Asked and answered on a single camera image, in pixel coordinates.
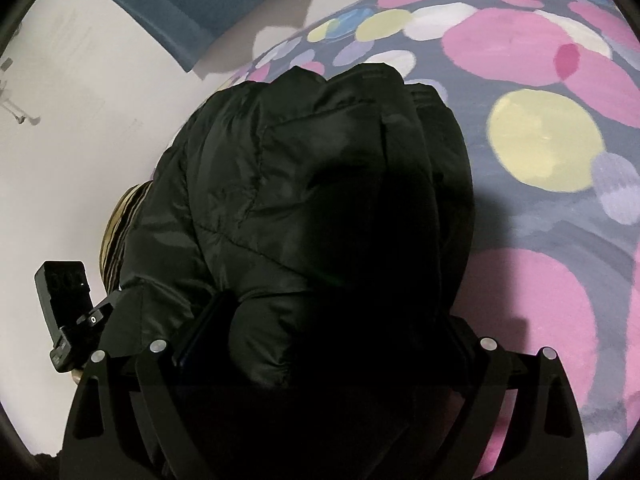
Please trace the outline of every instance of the bedsheet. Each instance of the bedsheet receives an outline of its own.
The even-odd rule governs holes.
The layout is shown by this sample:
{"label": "bedsheet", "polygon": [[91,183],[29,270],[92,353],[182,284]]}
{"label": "bedsheet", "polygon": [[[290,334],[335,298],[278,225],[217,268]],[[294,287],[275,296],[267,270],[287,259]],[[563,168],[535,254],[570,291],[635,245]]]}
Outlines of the bedsheet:
{"label": "bedsheet", "polygon": [[638,39],[612,0],[361,0],[223,88],[360,62],[432,85],[455,113],[478,219],[452,312],[513,351],[558,351],[597,478],[640,417]]}

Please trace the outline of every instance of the bed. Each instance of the bed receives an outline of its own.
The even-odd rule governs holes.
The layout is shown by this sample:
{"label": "bed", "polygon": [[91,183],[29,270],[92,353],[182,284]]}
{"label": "bed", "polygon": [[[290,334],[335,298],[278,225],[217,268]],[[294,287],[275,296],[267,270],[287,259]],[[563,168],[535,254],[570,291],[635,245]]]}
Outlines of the bed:
{"label": "bed", "polygon": [[612,0],[361,0],[222,89],[361,62],[455,113],[478,218],[453,313],[510,350],[558,351],[597,478],[640,418],[640,43]]}

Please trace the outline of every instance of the black puffer jacket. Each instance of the black puffer jacket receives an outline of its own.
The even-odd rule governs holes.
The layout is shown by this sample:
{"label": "black puffer jacket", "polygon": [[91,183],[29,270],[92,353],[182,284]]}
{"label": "black puffer jacket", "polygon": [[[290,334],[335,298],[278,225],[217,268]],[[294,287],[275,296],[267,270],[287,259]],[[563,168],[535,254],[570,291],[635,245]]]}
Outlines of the black puffer jacket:
{"label": "black puffer jacket", "polygon": [[[209,456],[219,470],[248,478],[246,462],[260,462],[238,458],[254,449],[240,443],[245,431],[261,447],[262,465],[282,450],[273,447],[275,433],[297,446],[287,455],[306,464],[295,466],[298,478],[376,478],[417,416],[411,384],[428,372],[434,316],[449,309],[460,284],[473,210],[452,112],[432,87],[405,86],[384,64],[328,82],[293,68],[271,84],[218,92],[159,162],[127,237],[122,294],[100,347],[126,355],[172,338],[229,290],[238,299],[231,362],[267,400],[207,394],[215,420],[226,416],[234,435],[216,437]],[[407,385],[401,394],[380,393],[398,383]],[[305,429],[292,416],[291,439],[286,417],[273,413],[292,404],[273,396],[306,384],[367,393],[307,399],[332,422],[322,429],[316,417]],[[258,423],[269,411],[270,422]],[[301,443],[310,433],[316,441]],[[259,471],[286,478],[282,467],[272,476]]]}

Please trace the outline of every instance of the black device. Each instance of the black device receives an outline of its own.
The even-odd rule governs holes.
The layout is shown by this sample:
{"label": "black device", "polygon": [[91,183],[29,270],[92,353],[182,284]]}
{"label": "black device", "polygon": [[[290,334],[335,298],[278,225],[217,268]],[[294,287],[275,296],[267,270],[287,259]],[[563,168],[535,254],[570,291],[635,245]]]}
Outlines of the black device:
{"label": "black device", "polygon": [[[92,308],[86,281],[81,262],[46,262],[36,274],[56,370],[84,365],[66,425],[61,480],[217,478],[180,417],[172,386],[189,383],[203,367],[214,377],[209,387],[234,380],[223,332],[236,299],[219,294],[174,341],[156,340],[138,355],[112,358],[97,349],[111,305]],[[437,324],[434,355],[446,366],[434,368],[434,382],[459,391],[465,403],[424,479],[470,480],[505,392],[517,389],[497,466],[482,478],[586,480],[584,433],[558,354],[548,347],[537,355],[509,352],[490,337],[476,337],[458,317],[442,315]],[[133,403],[136,394],[143,410]],[[143,437],[145,428],[155,445]]]}

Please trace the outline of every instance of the striped fabric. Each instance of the striped fabric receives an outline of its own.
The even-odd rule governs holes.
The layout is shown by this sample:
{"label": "striped fabric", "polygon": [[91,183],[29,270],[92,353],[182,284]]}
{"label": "striped fabric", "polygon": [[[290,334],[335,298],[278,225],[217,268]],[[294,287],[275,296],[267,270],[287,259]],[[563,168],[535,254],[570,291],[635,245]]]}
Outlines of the striped fabric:
{"label": "striped fabric", "polygon": [[127,190],[109,218],[100,247],[100,275],[107,294],[116,290],[120,284],[120,269],[127,232],[151,183],[150,180]]}

